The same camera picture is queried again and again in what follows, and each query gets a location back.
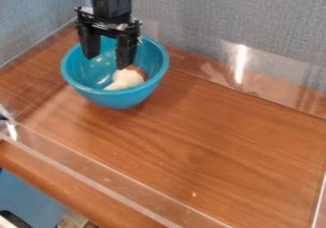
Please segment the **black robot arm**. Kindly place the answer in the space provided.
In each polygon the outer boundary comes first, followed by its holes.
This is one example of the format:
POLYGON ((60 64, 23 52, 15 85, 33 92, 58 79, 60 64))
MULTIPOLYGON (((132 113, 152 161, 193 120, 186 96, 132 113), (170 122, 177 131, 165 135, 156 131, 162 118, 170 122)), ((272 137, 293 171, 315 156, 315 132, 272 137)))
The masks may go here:
POLYGON ((76 7, 76 29, 86 59, 100 54, 101 37, 116 40, 116 68, 133 62, 141 44, 142 22, 132 17, 132 0, 92 0, 89 7, 76 7))

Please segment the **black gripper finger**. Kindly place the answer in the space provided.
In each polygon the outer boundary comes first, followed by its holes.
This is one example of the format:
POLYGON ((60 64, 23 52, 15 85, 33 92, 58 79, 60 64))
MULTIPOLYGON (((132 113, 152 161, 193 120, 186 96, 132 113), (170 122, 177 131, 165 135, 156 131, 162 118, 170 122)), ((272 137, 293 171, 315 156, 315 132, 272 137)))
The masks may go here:
POLYGON ((100 53, 100 35, 96 33, 96 29, 78 23, 77 35, 85 58, 94 58, 100 53))
POLYGON ((117 36, 116 47, 116 66, 122 70, 129 66, 134 59, 137 49, 137 38, 132 34, 120 33, 117 36))

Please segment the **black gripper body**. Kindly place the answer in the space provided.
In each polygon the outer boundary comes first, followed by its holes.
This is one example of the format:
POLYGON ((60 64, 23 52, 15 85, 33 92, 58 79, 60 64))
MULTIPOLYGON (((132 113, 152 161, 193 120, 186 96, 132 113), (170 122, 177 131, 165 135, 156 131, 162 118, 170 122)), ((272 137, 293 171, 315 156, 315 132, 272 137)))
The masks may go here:
POLYGON ((92 26, 100 36, 113 39, 117 39, 120 33, 132 34, 137 38, 137 45, 141 43, 140 28, 142 22, 130 14, 105 18, 96 15, 90 7, 76 7, 74 11, 77 14, 76 28, 78 23, 92 26))

